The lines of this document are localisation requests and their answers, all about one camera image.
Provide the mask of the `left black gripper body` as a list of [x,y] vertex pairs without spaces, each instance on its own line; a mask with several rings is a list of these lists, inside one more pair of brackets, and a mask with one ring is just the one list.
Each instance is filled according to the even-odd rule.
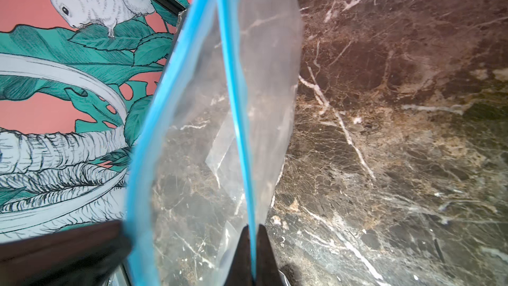
[[1,285],[104,285],[128,257],[123,222],[1,244]]

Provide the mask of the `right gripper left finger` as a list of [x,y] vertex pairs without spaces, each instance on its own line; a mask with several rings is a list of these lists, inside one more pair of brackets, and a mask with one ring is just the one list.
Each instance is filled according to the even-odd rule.
[[250,231],[245,226],[239,237],[224,286],[253,286],[251,275]]

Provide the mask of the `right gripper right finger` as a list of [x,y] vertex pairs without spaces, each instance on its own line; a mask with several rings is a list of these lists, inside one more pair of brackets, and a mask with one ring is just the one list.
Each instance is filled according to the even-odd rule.
[[259,225],[257,233],[256,257],[256,275],[254,285],[283,286],[284,282],[276,264],[270,239],[267,234],[267,230],[263,225]]

